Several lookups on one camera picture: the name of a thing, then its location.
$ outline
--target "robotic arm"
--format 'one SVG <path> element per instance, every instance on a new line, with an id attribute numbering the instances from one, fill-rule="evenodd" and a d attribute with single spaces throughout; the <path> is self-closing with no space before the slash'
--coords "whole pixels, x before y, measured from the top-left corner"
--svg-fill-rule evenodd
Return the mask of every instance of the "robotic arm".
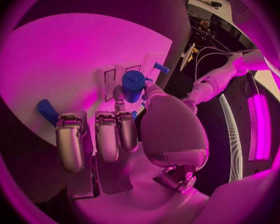
<path id="1" fill-rule="evenodd" d="M 183 101 L 191 107 L 206 102 L 223 91 L 235 76 L 243 76 L 248 70 L 268 70 L 264 56 L 259 50 L 245 55 L 235 53 L 227 63 L 207 73 L 194 83 L 193 90 Z"/>

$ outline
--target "white table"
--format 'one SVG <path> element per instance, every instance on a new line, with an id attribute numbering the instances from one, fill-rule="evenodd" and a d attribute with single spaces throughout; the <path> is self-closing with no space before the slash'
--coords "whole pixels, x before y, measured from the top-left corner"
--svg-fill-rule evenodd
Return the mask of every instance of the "white table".
<path id="1" fill-rule="evenodd" d="M 38 19 L 10 35 L 0 56 L 0 95 L 23 124 L 53 145 L 55 128 L 38 113 L 37 103 L 48 99 L 59 113 L 86 110 L 94 141 L 95 111 L 114 110 L 114 100 L 105 102 L 98 71 L 137 64 L 155 81 L 159 71 L 153 65 L 164 62 L 171 43 L 148 28 L 104 15 Z M 138 111 L 141 100 L 127 108 Z"/>

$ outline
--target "pink light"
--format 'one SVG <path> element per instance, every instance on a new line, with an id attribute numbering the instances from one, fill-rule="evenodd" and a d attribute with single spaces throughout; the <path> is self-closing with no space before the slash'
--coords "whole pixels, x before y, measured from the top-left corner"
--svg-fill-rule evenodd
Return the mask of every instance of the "pink light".
<path id="1" fill-rule="evenodd" d="M 271 121 L 267 100 L 264 95 L 255 95 L 248 99 L 248 106 L 251 121 L 249 160 L 268 160 L 271 150 Z"/>

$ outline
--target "purple light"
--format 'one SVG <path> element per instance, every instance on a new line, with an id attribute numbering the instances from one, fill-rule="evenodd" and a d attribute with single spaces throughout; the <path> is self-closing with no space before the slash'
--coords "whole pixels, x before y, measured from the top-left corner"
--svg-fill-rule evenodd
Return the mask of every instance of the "purple light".
<path id="1" fill-rule="evenodd" d="M 248 106 L 251 121 L 249 160 L 268 160 L 271 150 L 271 121 L 267 100 L 264 95 L 255 95 L 248 99 Z"/>

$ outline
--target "blue object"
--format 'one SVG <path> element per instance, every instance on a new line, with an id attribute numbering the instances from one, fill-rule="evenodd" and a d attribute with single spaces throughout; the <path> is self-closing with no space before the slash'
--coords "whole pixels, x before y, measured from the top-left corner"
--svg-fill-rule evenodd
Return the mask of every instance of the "blue object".
<path id="1" fill-rule="evenodd" d="M 168 68 L 168 67 L 162 66 L 161 64 L 159 64 L 159 63 L 157 63 L 157 62 L 154 64 L 153 67 L 154 67 L 154 68 L 157 68 L 158 70 L 162 71 L 162 72 L 165 73 L 165 74 L 168 74 L 168 73 L 169 73 L 169 68 Z"/>
<path id="2" fill-rule="evenodd" d="M 54 107 L 51 105 L 50 101 L 47 99 L 41 100 L 37 106 L 36 109 L 38 112 L 42 114 L 46 118 L 47 121 L 49 121 L 53 126 L 56 127 L 59 114 L 54 109 Z"/>
<path id="3" fill-rule="evenodd" d="M 137 111 L 133 111 L 133 112 L 132 112 L 132 117 L 133 117 L 133 119 L 136 119 L 136 118 L 137 118 Z"/>
<path id="4" fill-rule="evenodd" d="M 150 79 L 150 78 L 148 78 L 148 77 L 146 77 L 145 80 L 146 80 L 146 81 L 151 81 L 151 82 L 153 82 L 153 79 Z"/>
<path id="5" fill-rule="evenodd" d="M 140 99 L 145 86 L 145 77 L 140 71 L 128 71 L 123 75 L 123 90 L 125 100 L 135 103 Z"/>

